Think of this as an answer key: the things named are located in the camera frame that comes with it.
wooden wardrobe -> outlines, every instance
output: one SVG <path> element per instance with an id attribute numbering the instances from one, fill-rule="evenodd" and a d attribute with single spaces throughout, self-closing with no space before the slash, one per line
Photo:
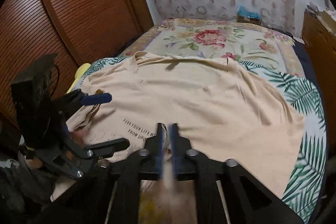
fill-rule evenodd
<path id="1" fill-rule="evenodd" d="M 41 55 L 58 53 L 58 97 L 80 65 L 115 56 L 152 26 L 145 0 L 6 0 L 0 9 L 1 124 L 16 127 L 11 81 Z"/>
<path id="2" fill-rule="evenodd" d="M 329 155 L 336 154 L 336 37 L 309 12 L 305 12 L 302 39 L 323 93 Z"/>

bed sheet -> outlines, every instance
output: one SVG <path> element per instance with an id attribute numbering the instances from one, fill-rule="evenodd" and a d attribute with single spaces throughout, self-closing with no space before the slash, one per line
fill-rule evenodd
<path id="1" fill-rule="evenodd" d="M 306 78 L 316 86 L 316 88 L 317 88 L 317 90 L 320 94 L 321 100 L 322 100 L 322 105 L 324 107 L 325 102 L 324 102 L 323 93 L 322 93 L 322 90 L 321 90 L 321 88 L 319 86 L 319 83 L 317 81 L 317 77 L 316 77 L 316 74 L 315 74 L 315 71 L 314 71 L 314 67 L 311 63 L 309 54 L 305 50 L 305 45 L 303 43 L 300 43 L 299 41 L 297 41 L 295 39 L 294 39 L 294 41 L 295 41 L 295 45 L 294 45 L 293 49 L 295 51 L 295 54 L 297 55 L 297 57 L 300 60 L 300 63 L 302 65 L 302 68 L 303 68 L 303 71 L 304 71 L 304 74 L 305 74 Z M 326 143 L 326 148 L 327 148 L 326 154 L 328 155 L 328 143 Z M 322 199 L 322 196 L 324 195 L 325 183 L 326 183 L 326 174 L 324 174 L 324 177 L 322 179 L 320 195 L 318 197 L 317 204 L 316 204 L 315 209 L 312 213 L 312 216 L 310 217 L 309 223 L 312 223 L 312 221 L 318 215 L 318 212 L 319 212 L 319 209 L 320 209 L 320 201 Z"/>
<path id="2" fill-rule="evenodd" d="M 93 63 L 73 89 L 80 88 L 88 75 L 122 62 L 121 58 L 103 58 Z M 320 94 L 311 81 L 296 75 L 264 67 L 251 61 L 238 61 L 247 71 L 277 87 L 297 111 L 305 115 L 304 135 L 298 158 L 282 201 L 308 223 L 319 198 L 327 158 L 327 137 Z"/>
<path id="3" fill-rule="evenodd" d="M 160 56 L 229 57 L 304 77 L 293 45 L 291 37 L 254 24 L 167 19 L 143 34 L 120 57 L 132 56 L 138 51 Z"/>

metal bolt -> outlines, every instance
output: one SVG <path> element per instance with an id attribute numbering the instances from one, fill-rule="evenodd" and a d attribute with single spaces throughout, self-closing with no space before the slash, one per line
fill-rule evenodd
<path id="1" fill-rule="evenodd" d="M 149 155 L 149 150 L 148 149 L 141 149 L 139 150 L 139 155 L 140 156 L 148 156 Z"/>
<path id="2" fill-rule="evenodd" d="M 93 155 L 93 151 L 91 149 L 89 149 L 86 153 L 89 157 L 91 157 Z"/>
<path id="3" fill-rule="evenodd" d="M 98 165 L 103 168 L 107 168 L 110 164 L 111 162 L 107 159 L 98 161 Z"/>
<path id="4" fill-rule="evenodd" d="M 81 170 L 77 171 L 77 177 L 81 178 L 83 176 L 83 172 Z"/>
<path id="5" fill-rule="evenodd" d="M 198 155 L 198 151 L 195 149 L 189 149 L 185 152 L 188 156 L 196 156 Z"/>
<path id="6" fill-rule="evenodd" d="M 227 159 L 225 163 L 229 167 L 234 167 L 238 165 L 238 162 L 235 159 Z"/>

beige t-shirt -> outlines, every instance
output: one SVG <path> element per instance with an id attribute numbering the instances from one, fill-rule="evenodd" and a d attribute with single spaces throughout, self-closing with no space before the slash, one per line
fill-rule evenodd
<path id="1" fill-rule="evenodd" d="M 180 134 L 209 158 L 237 159 L 278 197 L 293 170 L 303 135 L 303 116 L 266 80 L 231 59 L 162 57 L 137 52 L 84 80 L 81 89 L 108 92 L 113 100 L 82 107 L 67 124 L 87 125 L 86 142 L 127 138 L 122 160 L 143 147 L 156 124 L 177 122 Z"/>

floral bedspread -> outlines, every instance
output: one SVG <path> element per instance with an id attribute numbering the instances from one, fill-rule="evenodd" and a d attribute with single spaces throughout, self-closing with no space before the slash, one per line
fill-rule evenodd
<path id="1" fill-rule="evenodd" d="M 254 24 L 167 19 L 141 36 L 120 56 L 146 51 L 161 56 L 229 57 L 304 76 L 293 44 L 291 37 Z"/>

